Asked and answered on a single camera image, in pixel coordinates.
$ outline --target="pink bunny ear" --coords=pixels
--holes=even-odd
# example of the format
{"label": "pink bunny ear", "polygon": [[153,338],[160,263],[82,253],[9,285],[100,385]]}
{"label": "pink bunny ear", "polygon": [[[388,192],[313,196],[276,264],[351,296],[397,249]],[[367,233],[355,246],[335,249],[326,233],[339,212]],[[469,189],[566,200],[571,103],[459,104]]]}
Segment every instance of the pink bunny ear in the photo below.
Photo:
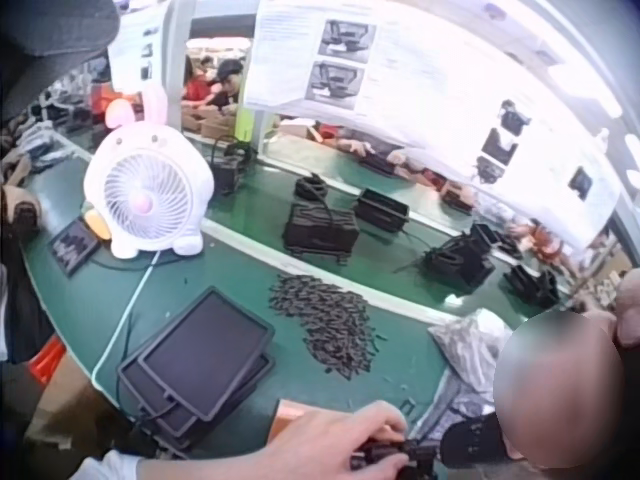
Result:
{"label": "pink bunny ear", "polygon": [[146,82],[142,89],[142,104],[144,105],[144,120],[146,122],[164,125],[167,123],[167,94],[162,85]]}
{"label": "pink bunny ear", "polygon": [[131,104],[124,98],[116,98],[107,107],[105,113],[105,124],[110,129],[129,125],[136,121]]}

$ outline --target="white cable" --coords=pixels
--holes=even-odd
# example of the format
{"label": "white cable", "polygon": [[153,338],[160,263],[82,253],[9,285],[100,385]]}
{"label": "white cable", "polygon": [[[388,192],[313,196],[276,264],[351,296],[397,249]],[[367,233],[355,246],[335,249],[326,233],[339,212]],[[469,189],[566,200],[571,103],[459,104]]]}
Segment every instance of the white cable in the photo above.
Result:
{"label": "white cable", "polygon": [[98,372],[100,371],[100,368],[102,368],[102,365],[104,364],[104,362],[107,360],[107,357],[111,353],[111,350],[113,349],[113,345],[116,343],[116,339],[120,335],[120,331],[122,330],[122,327],[124,327],[125,323],[127,323],[127,318],[129,317],[129,314],[131,313],[131,310],[133,309],[133,306],[136,303],[136,300],[138,299],[140,292],[142,291],[142,287],[144,287],[144,284],[147,282],[149,275],[151,275],[151,271],[153,270],[154,265],[158,261],[158,257],[160,257],[160,252],[156,252],[156,255],[153,257],[153,260],[151,260],[151,265],[149,265],[149,268],[147,268],[147,271],[142,277],[142,280],[140,280],[138,287],[136,288],[135,292],[133,292],[131,300],[129,300],[129,303],[124,309],[122,318],[120,318],[120,322],[118,323],[118,326],[116,327],[115,332],[113,332],[113,336],[111,337],[111,340],[109,340],[107,348],[104,349],[104,352],[100,357],[100,360],[98,360],[98,363],[96,364],[93,371],[91,372],[91,384],[96,390],[104,393],[105,395],[106,395],[106,392],[100,385],[98,385],[96,376],[98,375]]}

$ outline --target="fan grille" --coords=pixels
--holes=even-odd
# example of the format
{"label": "fan grille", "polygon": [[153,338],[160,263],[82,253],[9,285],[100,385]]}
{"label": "fan grille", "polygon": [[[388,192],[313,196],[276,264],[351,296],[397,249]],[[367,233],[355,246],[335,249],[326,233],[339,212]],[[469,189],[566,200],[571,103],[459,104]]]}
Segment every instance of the fan grille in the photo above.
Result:
{"label": "fan grille", "polygon": [[175,167],[136,153],[118,162],[104,187],[107,210],[125,232],[157,241],[175,235],[191,212],[190,188]]}

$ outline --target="paper sheet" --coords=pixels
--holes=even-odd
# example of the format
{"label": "paper sheet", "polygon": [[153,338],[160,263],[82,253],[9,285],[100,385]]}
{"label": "paper sheet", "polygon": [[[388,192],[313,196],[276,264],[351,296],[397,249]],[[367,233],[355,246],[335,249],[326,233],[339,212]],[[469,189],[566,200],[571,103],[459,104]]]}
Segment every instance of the paper sheet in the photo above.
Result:
{"label": "paper sheet", "polygon": [[162,82],[163,24],[169,1],[130,8],[120,17],[120,30],[108,49],[114,91],[133,94],[146,81]]}
{"label": "paper sheet", "polygon": [[[245,105],[404,145],[425,167],[479,189],[477,159],[488,156],[502,172],[494,198],[586,247],[621,190],[593,137],[527,70],[423,5],[262,0]],[[531,119],[518,135],[501,126],[505,101]],[[485,153],[492,129],[503,148],[515,145],[512,155]]]}

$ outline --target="red shirt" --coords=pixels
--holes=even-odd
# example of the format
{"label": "red shirt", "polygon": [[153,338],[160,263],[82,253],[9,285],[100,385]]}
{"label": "red shirt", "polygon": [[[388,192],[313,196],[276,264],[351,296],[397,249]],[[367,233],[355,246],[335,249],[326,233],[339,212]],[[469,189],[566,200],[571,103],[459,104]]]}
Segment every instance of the red shirt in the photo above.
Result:
{"label": "red shirt", "polygon": [[211,94],[211,89],[207,86],[207,81],[204,75],[198,75],[193,77],[185,85],[187,91],[184,94],[183,99],[191,102],[199,102],[204,100]]}

